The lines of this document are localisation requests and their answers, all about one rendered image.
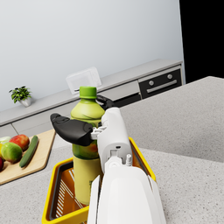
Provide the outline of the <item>wooden cutting board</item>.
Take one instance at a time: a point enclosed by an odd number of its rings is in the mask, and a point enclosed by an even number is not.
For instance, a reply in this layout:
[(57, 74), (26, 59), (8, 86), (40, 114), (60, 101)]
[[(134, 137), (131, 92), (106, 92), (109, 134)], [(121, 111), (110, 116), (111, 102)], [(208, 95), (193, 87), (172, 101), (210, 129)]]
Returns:
[(53, 129), (38, 134), (38, 147), (31, 162), (24, 168), (21, 168), (19, 163), (11, 164), (5, 161), (3, 169), (0, 171), (0, 185), (44, 169), (53, 146), (54, 138), (55, 131)]

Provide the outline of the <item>yellow slatted basket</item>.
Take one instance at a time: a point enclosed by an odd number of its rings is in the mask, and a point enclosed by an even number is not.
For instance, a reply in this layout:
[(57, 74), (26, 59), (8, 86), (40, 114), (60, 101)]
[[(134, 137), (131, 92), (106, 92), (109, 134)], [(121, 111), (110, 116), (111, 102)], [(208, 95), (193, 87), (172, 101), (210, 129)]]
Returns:
[[(142, 169), (156, 183), (156, 177), (144, 156), (134, 142), (130, 143), (133, 165)], [(82, 205), (74, 194), (73, 161), (68, 159), (53, 168), (47, 200), (45, 203), (43, 224), (88, 224), (89, 206)]]

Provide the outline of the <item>green tea bottle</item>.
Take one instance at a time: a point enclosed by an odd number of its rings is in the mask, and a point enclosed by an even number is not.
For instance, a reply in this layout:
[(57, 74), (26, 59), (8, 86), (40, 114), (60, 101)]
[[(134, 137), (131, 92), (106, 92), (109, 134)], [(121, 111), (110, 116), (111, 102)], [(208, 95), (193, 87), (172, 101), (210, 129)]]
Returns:
[[(96, 102), (96, 88), (80, 87), (80, 102), (72, 109), (71, 118), (98, 127), (104, 113)], [(92, 182), (98, 175), (102, 176), (96, 140), (89, 146), (73, 145), (73, 175), (75, 197), (80, 203), (88, 205)]]

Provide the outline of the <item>green cucumber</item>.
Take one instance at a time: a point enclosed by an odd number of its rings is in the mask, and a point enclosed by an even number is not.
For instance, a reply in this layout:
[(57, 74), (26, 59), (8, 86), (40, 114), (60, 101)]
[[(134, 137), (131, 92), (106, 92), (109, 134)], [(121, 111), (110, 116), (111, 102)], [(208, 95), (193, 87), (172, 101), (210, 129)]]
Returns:
[(29, 145), (27, 152), (23, 155), (23, 157), (20, 160), (19, 166), (21, 168), (26, 167), (31, 162), (32, 157), (38, 147), (38, 143), (39, 143), (39, 138), (37, 136), (34, 136), (31, 139), (31, 143)]

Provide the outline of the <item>black built-in oven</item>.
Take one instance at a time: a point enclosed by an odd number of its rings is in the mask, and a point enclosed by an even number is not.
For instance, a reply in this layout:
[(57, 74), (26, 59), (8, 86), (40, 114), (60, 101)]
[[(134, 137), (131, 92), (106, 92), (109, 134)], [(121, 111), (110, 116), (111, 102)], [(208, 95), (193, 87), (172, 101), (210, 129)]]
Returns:
[(160, 74), (151, 78), (150, 76), (142, 78), (138, 81), (141, 96), (143, 99), (158, 95), (164, 91), (182, 85), (180, 69)]

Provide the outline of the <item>green red mango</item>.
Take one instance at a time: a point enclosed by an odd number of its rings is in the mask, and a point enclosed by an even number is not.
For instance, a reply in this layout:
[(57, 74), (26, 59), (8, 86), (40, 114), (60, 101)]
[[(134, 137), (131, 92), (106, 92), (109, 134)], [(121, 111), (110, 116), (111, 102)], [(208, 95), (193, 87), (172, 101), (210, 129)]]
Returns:
[(21, 159), (23, 152), (20, 146), (8, 142), (2, 146), (1, 154), (6, 161), (14, 164)]

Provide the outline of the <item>white microwave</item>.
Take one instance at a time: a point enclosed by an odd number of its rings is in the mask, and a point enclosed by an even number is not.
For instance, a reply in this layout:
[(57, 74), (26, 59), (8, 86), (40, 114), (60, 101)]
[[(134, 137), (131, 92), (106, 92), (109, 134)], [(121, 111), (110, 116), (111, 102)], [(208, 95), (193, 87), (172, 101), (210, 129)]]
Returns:
[(66, 83), (72, 95), (76, 95), (81, 86), (99, 87), (102, 82), (98, 70), (92, 66), (88, 69), (69, 74), (66, 77)]

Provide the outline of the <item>grey kitchen counter cabinet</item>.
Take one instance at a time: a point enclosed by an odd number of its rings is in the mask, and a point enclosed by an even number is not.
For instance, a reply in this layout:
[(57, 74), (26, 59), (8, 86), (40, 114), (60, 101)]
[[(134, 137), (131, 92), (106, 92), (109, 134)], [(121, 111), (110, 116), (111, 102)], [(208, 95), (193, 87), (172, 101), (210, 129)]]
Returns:
[[(156, 77), (180, 69), (183, 84), (182, 62), (174, 59), (155, 59), (134, 66), (119, 73), (105, 76), (97, 88), (97, 94), (112, 100), (116, 106), (123, 107), (142, 100), (138, 81), (150, 76)], [(60, 113), (69, 116), (72, 108), (79, 102), (78, 95), (69, 90), (52, 94), (31, 103), (31, 106), (17, 106), (0, 112), (0, 137), (14, 137), (25, 134), (32, 137), (52, 128), (50, 114)]]

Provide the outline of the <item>red apple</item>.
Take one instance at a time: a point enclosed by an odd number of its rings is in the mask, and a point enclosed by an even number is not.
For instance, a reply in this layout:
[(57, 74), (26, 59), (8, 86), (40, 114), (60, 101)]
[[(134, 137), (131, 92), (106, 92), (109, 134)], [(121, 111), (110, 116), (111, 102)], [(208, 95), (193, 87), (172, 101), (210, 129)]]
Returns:
[(10, 143), (17, 144), (22, 149), (22, 151), (25, 151), (29, 147), (30, 139), (27, 135), (20, 134), (12, 137), (10, 139)]

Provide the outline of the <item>potted green plant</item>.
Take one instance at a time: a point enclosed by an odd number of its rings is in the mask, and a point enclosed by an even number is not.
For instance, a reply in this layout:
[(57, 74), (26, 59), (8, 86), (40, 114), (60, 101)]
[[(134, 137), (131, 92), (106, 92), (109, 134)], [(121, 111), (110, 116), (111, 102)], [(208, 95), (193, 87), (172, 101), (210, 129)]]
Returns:
[(32, 96), (31, 91), (28, 87), (15, 87), (14, 89), (9, 91), (10, 98), (14, 103), (20, 102), (26, 108), (32, 104)]

